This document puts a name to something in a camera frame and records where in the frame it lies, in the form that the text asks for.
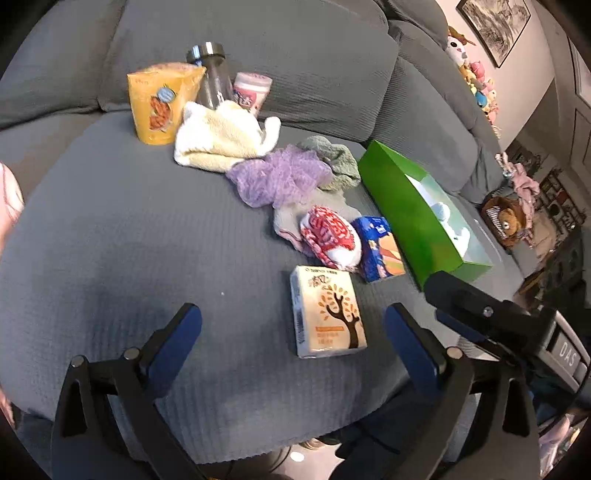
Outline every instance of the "glass jar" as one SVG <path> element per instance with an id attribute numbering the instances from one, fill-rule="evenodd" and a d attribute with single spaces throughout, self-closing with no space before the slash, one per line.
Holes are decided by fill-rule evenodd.
<path id="1" fill-rule="evenodd" d="M 233 99 L 226 54 L 221 44 L 205 42 L 195 45 L 187 52 L 187 62 L 207 69 L 195 100 L 197 103 L 215 110 L 224 100 Z"/>

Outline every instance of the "pink container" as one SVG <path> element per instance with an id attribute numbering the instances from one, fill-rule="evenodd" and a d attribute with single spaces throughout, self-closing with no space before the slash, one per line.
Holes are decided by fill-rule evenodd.
<path id="1" fill-rule="evenodd" d="M 234 80 L 234 101 L 257 117 L 272 83 L 273 79 L 264 75 L 239 72 Z"/>

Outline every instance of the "gray couch cover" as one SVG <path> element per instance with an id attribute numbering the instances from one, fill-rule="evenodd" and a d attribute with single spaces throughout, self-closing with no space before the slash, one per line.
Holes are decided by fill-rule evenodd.
<path id="1" fill-rule="evenodd" d="M 85 4 L 101 27 L 66 29 L 72 15 L 92 23 L 76 13 Z M 455 343 L 411 275 L 375 285 L 355 278 L 370 348 L 295 356 L 287 276 L 306 258 L 274 235 L 269 208 L 245 206 L 223 176 L 175 165 L 171 145 L 139 142 L 127 110 L 126 73 L 182 60 L 203 40 L 223 42 L 235 70 L 274 77 L 262 116 L 282 118 L 282 145 L 307 129 L 354 141 L 357 158 L 359 143 L 376 138 L 420 162 L 457 194 L 495 263 L 476 285 L 511 298 L 522 277 L 470 203 L 496 182 L 498 143 L 478 107 L 470 112 L 465 94 L 454 93 L 463 92 L 460 76 L 444 91 L 428 66 L 439 57 L 432 65 L 445 68 L 443 49 L 428 43 L 444 30 L 439 7 L 423 0 L 406 28 L 397 21 L 409 20 L 410 2 L 379 4 L 62 0 L 42 19 L 0 80 L 10 106 L 0 113 L 2 161 L 27 197 L 0 259 L 0 383 L 16 405 L 52 419 L 73 355 L 119 355 L 193 301 L 203 334 L 158 408 L 195 460 L 214 462 L 305 440 L 378 408 L 406 379 L 380 326 L 393 301 Z M 31 48 L 57 27 L 43 51 L 70 52 L 67 72 Z M 413 50 L 410 37 L 423 46 Z M 80 109 L 94 113 L 68 113 Z M 379 213 L 362 186 L 346 198 L 363 214 Z"/>

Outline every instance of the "cream towel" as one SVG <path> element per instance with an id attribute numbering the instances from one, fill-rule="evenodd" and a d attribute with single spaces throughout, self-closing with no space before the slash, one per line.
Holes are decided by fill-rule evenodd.
<path id="1" fill-rule="evenodd" d="M 226 172 L 246 158 L 268 154 L 279 139 L 281 121 L 265 120 L 265 131 L 256 118 L 237 103 L 226 100 L 216 110 L 187 102 L 178 129 L 174 160 L 179 165 Z"/>

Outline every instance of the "purple bath pouf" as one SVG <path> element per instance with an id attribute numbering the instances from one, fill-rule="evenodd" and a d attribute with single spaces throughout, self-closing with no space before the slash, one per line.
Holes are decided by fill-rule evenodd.
<path id="1" fill-rule="evenodd" d="M 330 167 L 313 150 L 295 145 L 277 148 L 264 160 L 245 160 L 234 165 L 226 176 L 236 184 L 238 195 L 250 207 L 301 203 L 317 187 L 330 183 Z"/>

